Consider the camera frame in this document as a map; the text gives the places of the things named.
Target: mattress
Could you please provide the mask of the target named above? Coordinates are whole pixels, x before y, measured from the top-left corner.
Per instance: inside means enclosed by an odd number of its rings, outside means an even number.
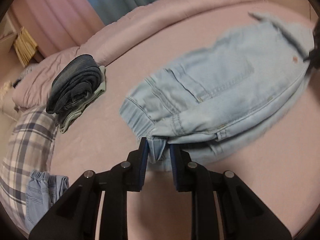
[[[212,45],[229,28],[254,23],[249,11],[313,27],[291,10],[259,1],[210,10],[159,31],[108,65],[104,96],[67,133],[57,135],[51,173],[68,176],[72,184],[86,170],[102,172],[124,161],[139,144],[118,112],[129,90],[168,61]],[[294,236],[320,203],[318,131],[320,74],[316,73],[293,109],[263,137],[207,168],[235,172]],[[87,138],[92,136],[99,143],[88,149]],[[170,172],[147,172],[142,192],[128,192],[129,239],[188,239],[190,232],[191,195],[175,192]]]

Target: bed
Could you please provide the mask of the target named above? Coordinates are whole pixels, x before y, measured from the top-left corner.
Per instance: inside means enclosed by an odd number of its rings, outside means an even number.
[[[168,61],[213,44],[229,28],[254,23],[249,11],[314,27],[305,17],[267,0],[159,0],[106,26],[85,44],[42,61],[13,93],[20,107],[44,105],[53,79],[77,55],[91,54],[107,66],[106,93],[68,132],[57,133],[50,173],[68,176],[72,184],[86,170],[102,172],[123,161],[138,146],[118,112],[129,90]],[[319,84],[316,73],[295,106],[263,137],[207,164],[212,171],[234,171],[292,236],[320,204]],[[89,143],[90,138],[96,143]],[[128,194],[129,239],[188,239],[190,207],[190,195],[175,192],[169,172],[147,172],[143,191]]]

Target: silver bolt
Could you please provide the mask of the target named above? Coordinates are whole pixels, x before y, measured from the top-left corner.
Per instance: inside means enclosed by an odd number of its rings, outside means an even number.
[[[129,162],[127,162],[127,161],[121,163],[121,167],[123,167],[123,168],[125,168],[125,169],[126,169],[126,168],[129,168],[130,165],[131,165],[131,163],[129,163]]]
[[[224,173],[224,175],[227,177],[227,178],[233,178],[235,176],[235,174],[232,172],[232,171],[226,171]]]
[[[189,168],[195,169],[197,166],[198,166],[198,164],[196,164],[195,162],[189,162],[188,163],[188,167]]]
[[[91,178],[93,176],[93,171],[85,171],[83,175],[86,178]]]

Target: light blue jeans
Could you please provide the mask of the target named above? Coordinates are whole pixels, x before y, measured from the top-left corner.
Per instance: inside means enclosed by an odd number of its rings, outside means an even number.
[[[170,62],[125,99],[120,114],[138,138],[147,137],[150,168],[171,169],[166,143],[183,144],[201,164],[229,155],[278,121],[306,88],[312,30],[251,15],[261,22]]]
[[[69,188],[68,177],[33,171],[26,190],[26,228],[29,232]]]

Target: folded clothing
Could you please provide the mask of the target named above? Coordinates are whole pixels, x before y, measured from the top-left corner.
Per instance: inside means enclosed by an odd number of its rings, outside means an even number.
[[[29,232],[69,188],[68,177],[34,170],[26,191],[26,228]]]
[[[46,111],[49,114],[69,113],[83,104],[101,84],[101,71],[88,54],[72,60],[54,79]]]
[[[61,133],[64,133],[68,129],[71,122],[76,118],[78,118],[89,104],[91,104],[97,97],[99,97],[101,94],[103,94],[106,91],[106,88],[107,88],[106,79],[105,79],[106,68],[105,66],[100,66],[99,69],[101,71],[101,83],[99,87],[93,92],[91,97],[89,97],[86,101],[84,101],[79,106],[74,107],[72,111],[68,113],[67,116],[64,116],[64,115],[61,116],[61,114],[59,114],[58,122],[60,123],[59,127],[60,127]]]
[[[138,138],[147,137],[157,170],[171,166],[167,142],[197,143],[188,148],[202,164],[226,157],[256,138],[258,125],[260,135],[270,128],[305,89],[312,30],[253,15],[262,22],[170,62],[125,99],[120,114]]]

